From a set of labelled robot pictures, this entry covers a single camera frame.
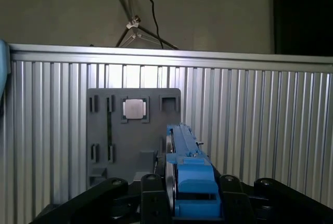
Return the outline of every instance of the corrugated aluminum panel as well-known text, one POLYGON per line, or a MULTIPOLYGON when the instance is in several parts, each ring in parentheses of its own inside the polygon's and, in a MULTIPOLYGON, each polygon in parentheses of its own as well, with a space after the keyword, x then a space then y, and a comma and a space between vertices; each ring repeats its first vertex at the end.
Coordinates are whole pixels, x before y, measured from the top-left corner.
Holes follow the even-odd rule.
POLYGON ((333 207, 333 59, 11 45, 0 223, 86 189, 87 88, 179 88, 182 120, 222 173, 275 178, 333 207))

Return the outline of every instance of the light blue object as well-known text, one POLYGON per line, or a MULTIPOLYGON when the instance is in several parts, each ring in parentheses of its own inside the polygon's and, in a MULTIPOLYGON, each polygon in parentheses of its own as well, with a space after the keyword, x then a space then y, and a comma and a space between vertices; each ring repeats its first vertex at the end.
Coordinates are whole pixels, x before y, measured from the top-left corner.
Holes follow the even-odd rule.
POLYGON ((175 199, 175 216, 184 218, 221 217, 219 187, 207 155, 202 152, 190 127, 184 124, 168 126, 167 135, 173 134, 175 152, 167 154, 166 161, 177 165, 179 193, 210 194, 211 200, 175 199))
POLYGON ((7 74, 10 73, 9 47, 6 42, 0 39, 0 93, 4 93, 7 74))

